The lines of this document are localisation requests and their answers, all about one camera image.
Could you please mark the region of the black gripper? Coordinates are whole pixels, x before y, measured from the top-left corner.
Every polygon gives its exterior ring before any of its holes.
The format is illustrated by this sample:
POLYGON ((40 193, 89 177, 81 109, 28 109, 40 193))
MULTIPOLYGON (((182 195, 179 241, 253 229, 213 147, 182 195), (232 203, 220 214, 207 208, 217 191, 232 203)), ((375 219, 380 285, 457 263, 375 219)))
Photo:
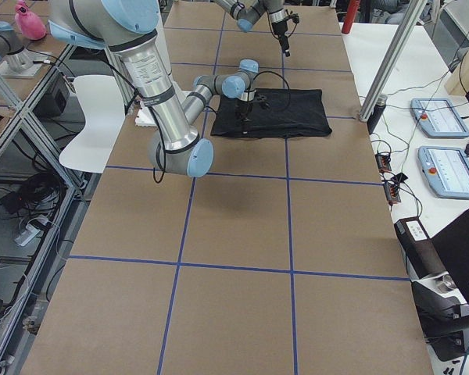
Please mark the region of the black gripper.
POLYGON ((269 103, 265 95, 259 94, 257 91, 244 92, 240 98, 236 99, 235 117, 241 120, 242 135, 246 136, 250 130, 249 115, 253 110, 253 106, 257 104, 261 109, 268 109, 269 103))
POLYGON ((292 11, 272 11, 268 13, 271 32, 280 43, 282 53, 285 57, 290 56, 290 46, 288 42, 288 21, 292 21, 294 25, 300 23, 298 13, 292 11))

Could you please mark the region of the spare grey robot arm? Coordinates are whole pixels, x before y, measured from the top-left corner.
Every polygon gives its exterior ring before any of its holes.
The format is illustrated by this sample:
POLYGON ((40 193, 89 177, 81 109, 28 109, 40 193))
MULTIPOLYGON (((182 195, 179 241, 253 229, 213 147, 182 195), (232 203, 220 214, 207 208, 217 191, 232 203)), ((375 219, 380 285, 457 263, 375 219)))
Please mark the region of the spare grey robot arm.
POLYGON ((29 52, 13 27, 0 20, 0 74, 4 77, 32 78, 40 66, 34 64, 34 54, 29 52))

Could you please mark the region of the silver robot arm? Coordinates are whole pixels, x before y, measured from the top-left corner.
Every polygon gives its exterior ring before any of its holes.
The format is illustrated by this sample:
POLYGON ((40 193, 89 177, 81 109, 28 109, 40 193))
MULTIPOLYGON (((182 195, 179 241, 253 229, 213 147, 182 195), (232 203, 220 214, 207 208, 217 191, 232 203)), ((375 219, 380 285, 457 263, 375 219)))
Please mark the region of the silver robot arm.
POLYGON ((292 21, 296 26, 300 18, 298 13, 284 9, 284 1, 254 1, 251 5, 235 0, 214 0, 213 2, 228 13, 236 21, 238 28, 245 33, 250 32, 263 16, 267 16, 270 32, 278 40, 282 54, 285 57, 291 55, 288 39, 292 33, 288 34, 288 22, 292 21))
POLYGON ((126 66, 158 127, 149 143, 152 165, 163 172, 202 177, 213 163, 212 143, 193 123, 214 95, 252 98, 258 62, 243 59, 232 75, 201 76, 180 99, 156 41, 161 22, 155 1, 51 1, 52 35, 84 48, 108 48, 126 66))

